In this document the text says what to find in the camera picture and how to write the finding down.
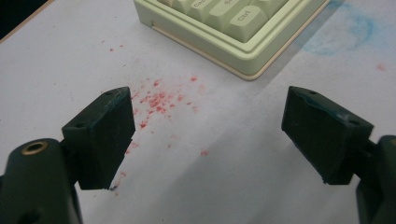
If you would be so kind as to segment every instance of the screw hole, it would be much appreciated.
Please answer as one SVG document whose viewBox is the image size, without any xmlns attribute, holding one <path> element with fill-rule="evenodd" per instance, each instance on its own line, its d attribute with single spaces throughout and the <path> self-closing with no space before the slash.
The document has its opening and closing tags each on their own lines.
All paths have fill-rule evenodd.
<svg viewBox="0 0 396 224">
<path fill-rule="evenodd" d="M 351 124 L 353 124 L 353 125 L 361 125 L 358 121 L 356 121 L 356 120 L 349 120 L 348 121 L 349 123 L 351 123 Z"/>
<path fill-rule="evenodd" d="M 34 155 L 46 149 L 49 144 L 47 142 L 35 142 L 25 147 L 22 154 L 25 156 Z"/>
<path fill-rule="evenodd" d="M 34 209 L 32 211 L 26 212 L 23 214 L 18 220 L 18 224 L 34 224 L 40 220 L 41 214 L 38 209 Z"/>
</svg>

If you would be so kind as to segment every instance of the table surface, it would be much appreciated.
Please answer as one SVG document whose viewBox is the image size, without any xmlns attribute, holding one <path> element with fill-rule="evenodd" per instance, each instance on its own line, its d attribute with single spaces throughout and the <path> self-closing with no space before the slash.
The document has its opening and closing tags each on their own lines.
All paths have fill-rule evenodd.
<svg viewBox="0 0 396 224">
<path fill-rule="evenodd" d="M 57 0 L 0 45 L 0 169 L 101 92 L 131 88 L 136 132 L 93 223 L 359 223 L 354 177 L 324 185 L 280 125 L 289 86 L 396 134 L 396 2 L 331 1 L 255 81 L 139 22 L 132 0 Z M 163 108 L 152 108 L 159 95 Z"/>
</svg>

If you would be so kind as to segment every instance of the black plastic part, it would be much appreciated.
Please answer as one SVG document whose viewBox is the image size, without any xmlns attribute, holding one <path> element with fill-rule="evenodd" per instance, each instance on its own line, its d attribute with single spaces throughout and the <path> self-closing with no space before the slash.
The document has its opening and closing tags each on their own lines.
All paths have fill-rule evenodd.
<svg viewBox="0 0 396 224">
<path fill-rule="evenodd" d="M 0 192 L 0 223 L 81 223 L 60 144 L 38 139 L 11 152 Z"/>
<path fill-rule="evenodd" d="M 48 0 L 0 0 L 0 39 L 43 6 Z"/>
<path fill-rule="evenodd" d="M 361 155 L 373 128 L 371 123 L 315 91 L 289 88 L 282 130 L 325 183 L 349 184 L 353 171 L 346 158 Z"/>
<path fill-rule="evenodd" d="M 135 131 L 129 88 L 103 93 L 62 131 L 66 157 L 75 161 L 70 166 L 78 167 L 72 176 L 80 187 L 109 189 Z"/>
<path fill-rule="evenodd" d="M 373 224 L 396 223 L 396 136 L 382 136 L 374 157 L 384 200 Z"/>
<path fill-rule="evenodd" d="M 373 219 L 382 203 L 382 193 L 367 187 L 362 182 L 356 188 L 359 220 L 361 224 L 372 224 Z"/>
</svg>

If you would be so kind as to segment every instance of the blue stain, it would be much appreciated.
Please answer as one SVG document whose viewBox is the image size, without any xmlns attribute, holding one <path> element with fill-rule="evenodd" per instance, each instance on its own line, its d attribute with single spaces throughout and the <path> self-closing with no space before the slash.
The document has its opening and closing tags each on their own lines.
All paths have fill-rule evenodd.
<svg viewBox="0 0 396 224">
<path fill-rule="evenodd" d="M 367 43 L 374 29 L 373 19 L 342 0 L 333 0 L 295 43 L 308 52 L 332 56 L 340 51 L 355 50 Z"/>
</svg>

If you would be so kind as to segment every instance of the red powder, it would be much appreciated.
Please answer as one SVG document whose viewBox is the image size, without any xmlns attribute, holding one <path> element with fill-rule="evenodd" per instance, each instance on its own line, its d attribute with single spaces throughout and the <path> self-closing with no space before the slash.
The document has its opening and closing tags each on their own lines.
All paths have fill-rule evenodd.
<svg viewBox="0 0 396 224">
<path fill-rule="evenodd" d="M 160 80 L 159 80 L 159 79 L 155 80 L 155 82 L 154 82 L 154 87 L 156 87 L 156 86 L 158 86 L 158 85 L 160 85 Z"/>
<path fill-rule="evenodd" d="M 136 142 L 132 142 L 131 147 L 132 148 L 137 148 L 137 147 L 139 147 L 139 144 L 137 144 Z"/>
<path fill-rule="evenodd" d="M 194 111 L 195 114 L 198 113 L 198 112 L 199 112 L 199 111 L 198 111 L 198 107 L 197 107 L 197 106 L 193 106 L 193 107 L 192 107 L 192 111 Z"/>
<path fill-rule="evenodd" d="M 140 91 L 134 91 L 134 95 L 131 98 L 134 99 L 139 96 L 140 96 Z"/>
<path fill-rule="evenodd" d="M 178 97 L 177 97 L 177 100 L 178 100 L 179 102 L 181 102 L 181 101 L 183 100 L 183 97 L 184 97 L 184 96 L 183 96 L 182 94 L 179 94 Z"/>
<path fill-rule="evenodd" d="M 201 94 L 201 95 L 203 95 L 205 93 L 205 85 L 204 84 L 201 84 L 198 87 L 198 93 Z"/>
<path fill-rule="evenodd" d="M 155 107 L 161 103 L 161 99 L 155 97 L 154 99 L 149 100 L 149 106 Z"/>
<path fill-rule="evenodd" d="M 179 139 L 179 137 L 178 137 L 177 135 L 175 135 L 174 133 L 172 133 L 171 138 L 172 138 L 173 140 Z"/>
<path fill-rule="evenodd" d="M 209 155 L 209 151 L 208 150 L 201 151 L 201 156 L 207 156 L 207 155 Z"/>
<path fill-rule="evenodd" d="M 376 69 L 385 72 L 385 65 L 382 64 L 382 63 L 379 63 L 379 64 L 376 66 Z"/>
<path fill-rule="evenodd" d="M 161 113 L 161 114 L 165 114 L 166 113 L 166 109 L 162 106 L 157 106 L 157 112 Z"/>
<path fill-rule="evenodd" d="M 115 190 L 120 186 L 121 180 L 122 180 L 125 176 L 126 176 L 126 173 L 123 172 L 123 171 L 121 171 L 121 172 L 120 172 L 119 178 L 118 178 L 118 179 L 116 180 L 116 182 L 114 183 L 114 186 L 111 187 L 109 190 L 115 191 Z"/>
<path fill-rule="evenodd" d="M 146 120 L 143 120 L 143 121 L 140 123 L 140 128 L 141 128 L 141 129 L 144 129 L 146 126 L 148 126 L 148 122 L 147 122 Z"/>
</svg>

